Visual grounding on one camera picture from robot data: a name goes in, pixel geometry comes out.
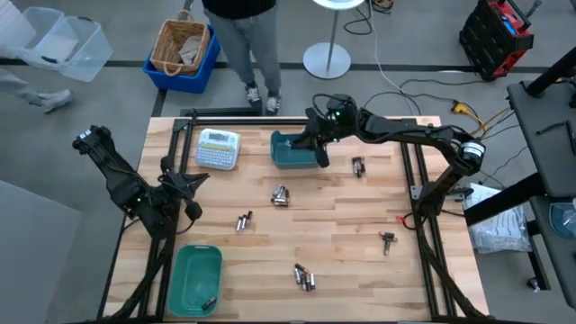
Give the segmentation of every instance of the sneaker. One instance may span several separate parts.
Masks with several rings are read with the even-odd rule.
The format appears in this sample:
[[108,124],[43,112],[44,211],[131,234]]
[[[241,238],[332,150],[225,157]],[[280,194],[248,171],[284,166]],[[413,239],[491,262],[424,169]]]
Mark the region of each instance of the sneaker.
[[282,105],[282,98],[280,94],[269,95],[268,101],[266,102],[266,116],[276,116],[280,112],[280,106]]
[[254,86],[246,85],[246,100],[250,103],[250,106],[254,109],[262,110],[262,97],[260,97],[260,92],[258,91],[258,85]]
[[44,113],[52,113],[72,102],[72,92],[70,90],[38,94],[38,97],[40,102],[35,105],[44,108]]

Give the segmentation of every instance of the black table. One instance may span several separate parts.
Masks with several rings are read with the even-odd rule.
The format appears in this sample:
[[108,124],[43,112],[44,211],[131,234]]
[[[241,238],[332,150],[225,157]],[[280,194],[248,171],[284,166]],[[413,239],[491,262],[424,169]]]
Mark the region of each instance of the black table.
[[533,97],[526,93],[525,84],[517,84],[508,87],[508,94],[534,159],[536,173],[466,210],[466,220],[472,226],[529,200],[535,220],[528,223],[534,250],[528,255],[539,288],[548,290],[550,284],[532,242],[534,235],[542,235],[564,297],[576,309],[576,239],[557,234],[549,218],[551,203],[571,202],[572,197],[576,197],[576,155],[572,153],[565,126],[536,136],[537,131],[557,122],[570,121],[576,127],[576,110],[568,105],[576,88],[570,84],[554,84],[541,96]]

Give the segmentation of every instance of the wicker basket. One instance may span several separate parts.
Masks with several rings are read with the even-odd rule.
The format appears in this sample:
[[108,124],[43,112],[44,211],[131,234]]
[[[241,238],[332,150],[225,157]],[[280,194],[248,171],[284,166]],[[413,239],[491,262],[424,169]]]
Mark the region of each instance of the wicker basket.
[[[188,20],[178,21],[177,17],[185,13]],[[192,14],[186,10],[178,13],[176,20],[167,20],[162,24],[156,44],[152,50],[150,62],[156,70],[164,71],[167,76],[174,77],[179,74],[193,76],[200,68],[200,63],[210,42],[210,32],[208,26],[203,22],[195,22]],[[178,51],[182,48],[190,36],[201,35],[202,40],[198,47],[198,53],[194,58],[192,65],[182,63]]]

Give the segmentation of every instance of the person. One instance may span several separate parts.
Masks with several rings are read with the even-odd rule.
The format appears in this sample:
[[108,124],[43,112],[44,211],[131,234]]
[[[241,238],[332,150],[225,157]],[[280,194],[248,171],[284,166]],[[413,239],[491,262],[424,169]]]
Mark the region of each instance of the person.
[[202,0],[229,66],[245,84],[246,98],[262,110],[262,97],[254,79],[250,51],[264,76],[268,97],[265,115],[281,107],[280,64],[276,44],[276,0]]
[[0,68],[0,92],[17,95],[29,104],[44,109],[45,113],[52,113],[72,102],[70,90],[41,93],[28,82],[2,68]]

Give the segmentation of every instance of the white lamp base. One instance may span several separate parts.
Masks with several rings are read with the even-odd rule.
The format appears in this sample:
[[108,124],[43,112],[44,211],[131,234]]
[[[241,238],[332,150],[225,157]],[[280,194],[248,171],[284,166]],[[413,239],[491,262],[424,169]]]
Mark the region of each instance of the white lamp base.
[[332,60],[329,61],[329,42],[314,44],[304,52],[304,67],[313,76],[323,79],[342,77],[352,64],[350,54],[340,45],[334,44]]

